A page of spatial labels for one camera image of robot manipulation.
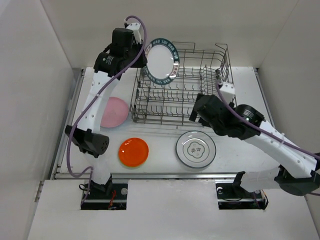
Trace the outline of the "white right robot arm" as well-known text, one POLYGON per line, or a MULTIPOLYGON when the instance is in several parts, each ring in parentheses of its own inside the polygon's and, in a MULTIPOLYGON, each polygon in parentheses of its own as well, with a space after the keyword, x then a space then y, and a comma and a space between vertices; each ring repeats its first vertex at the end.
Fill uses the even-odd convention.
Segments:
POLYGON ((282 189, 305 196, 320 187, 320 161, 281 143, 280 133, 252 106, 232 102, 226 105, 216 95, 199 93, 196 97, 190 121, 199 117, 199 123, 213 129, 218 136, 237 138, 255 146, 277 161, 278 166, 256 172, 240 171, 232 183, 232 193, 237 197, 262 189, 282 189))

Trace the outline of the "white plate with emblem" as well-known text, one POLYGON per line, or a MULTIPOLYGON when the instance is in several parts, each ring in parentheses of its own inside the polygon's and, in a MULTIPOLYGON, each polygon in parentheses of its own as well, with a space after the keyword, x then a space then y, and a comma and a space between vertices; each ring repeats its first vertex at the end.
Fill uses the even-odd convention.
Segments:
POLYGON ((202 131, 187 131, 182 134, 175 145, 178 159, 185 166, 202 168, 209 166, 217 154, 213 139, 202 131))

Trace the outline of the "green rimmed white plate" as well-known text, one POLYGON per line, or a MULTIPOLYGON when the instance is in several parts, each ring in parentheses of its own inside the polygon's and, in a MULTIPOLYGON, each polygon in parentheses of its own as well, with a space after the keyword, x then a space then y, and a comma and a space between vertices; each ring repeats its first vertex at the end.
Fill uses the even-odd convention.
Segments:
POLYGON ((180 68, 180 56, 176 46, 166 38, 152 40, 145 49, 147 64, 145 75, 156 85, 170 84, 180 68))

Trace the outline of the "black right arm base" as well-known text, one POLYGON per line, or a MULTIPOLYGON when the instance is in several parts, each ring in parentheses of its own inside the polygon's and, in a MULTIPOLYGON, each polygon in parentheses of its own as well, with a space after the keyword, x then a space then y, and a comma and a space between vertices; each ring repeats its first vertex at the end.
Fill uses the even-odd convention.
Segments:
POLYGON ((263 190, 248 192, 228 182, 215 184, 219 210, 265 210, 269 199, 263 190))

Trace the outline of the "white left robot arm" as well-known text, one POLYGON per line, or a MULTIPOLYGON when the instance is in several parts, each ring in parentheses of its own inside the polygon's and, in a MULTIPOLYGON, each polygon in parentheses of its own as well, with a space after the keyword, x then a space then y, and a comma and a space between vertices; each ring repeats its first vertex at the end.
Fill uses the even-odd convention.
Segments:
POLYGON ((100 133, 101 121, 108 100, 120 82, 122 74, 129 68, 142 68, 147 64, 144 53, 144 38, 139 23, 131 23, 112 32, 112 41, 96 58, 93 79, 80 116, 73 125, 67 125, 68 136, 66 164, 71 168, 71 146, 75 145, 90 162, 88 187, 100 198, 107 198, 112 192, 111 173, 107 162, 101 158, 110 139, 100 133))

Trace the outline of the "green plastic plate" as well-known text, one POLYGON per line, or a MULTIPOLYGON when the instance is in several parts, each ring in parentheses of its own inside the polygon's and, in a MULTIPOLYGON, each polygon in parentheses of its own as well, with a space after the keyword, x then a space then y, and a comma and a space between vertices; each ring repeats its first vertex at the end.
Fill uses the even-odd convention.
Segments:
POLYGON ((139 164, 139 165, 125 165, 125 164, 122 164, 121 165, 124 169, 127 169, 127 170, 137 170, 137 169, 141 169, 144 164, 139 164))

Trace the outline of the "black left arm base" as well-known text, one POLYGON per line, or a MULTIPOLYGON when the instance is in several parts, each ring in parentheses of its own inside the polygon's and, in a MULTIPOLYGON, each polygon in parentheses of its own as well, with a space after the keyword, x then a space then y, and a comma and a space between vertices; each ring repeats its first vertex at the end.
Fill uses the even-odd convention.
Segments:
POLYGON ((81 183, 79 189, 82 191, 80 209, 81 210, 109 210, 118 211, 127 209, 128 183, 116 182, 103 192, 93 187, 90 183, 81 183))

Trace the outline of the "brown sunburst pattern plate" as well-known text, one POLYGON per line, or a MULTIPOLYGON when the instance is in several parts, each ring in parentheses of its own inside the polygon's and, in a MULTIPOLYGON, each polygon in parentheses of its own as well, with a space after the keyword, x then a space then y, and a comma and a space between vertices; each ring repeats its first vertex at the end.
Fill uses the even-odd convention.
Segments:
POLYGON ((205 167, 190 167, 190 166, 183 166, 183 168, 186 170, 186 171, 190 171, 190 172, 201 172, 201 171, 204 171, 208 168, 208 166, 205 166, 205 167))

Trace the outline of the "pink plastic plate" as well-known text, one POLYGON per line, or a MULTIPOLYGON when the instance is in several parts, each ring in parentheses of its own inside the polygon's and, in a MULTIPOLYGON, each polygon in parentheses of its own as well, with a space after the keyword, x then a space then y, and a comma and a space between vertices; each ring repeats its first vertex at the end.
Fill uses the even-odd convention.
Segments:
POLYGON ((128 104, 118 97, 110 97, 105 107, 100 126, 115 128, 121 125, 129 115, 128 104))

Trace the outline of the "orange plastic plate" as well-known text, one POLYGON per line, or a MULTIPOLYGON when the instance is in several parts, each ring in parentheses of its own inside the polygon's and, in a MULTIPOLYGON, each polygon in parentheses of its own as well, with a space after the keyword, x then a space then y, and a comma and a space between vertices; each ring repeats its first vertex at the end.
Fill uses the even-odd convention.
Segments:
POLYGON ((126 139, 119 147, 118 158, 123 165, 137 166, 144 164, 149 156, 149 146, 141 138, 126 139))

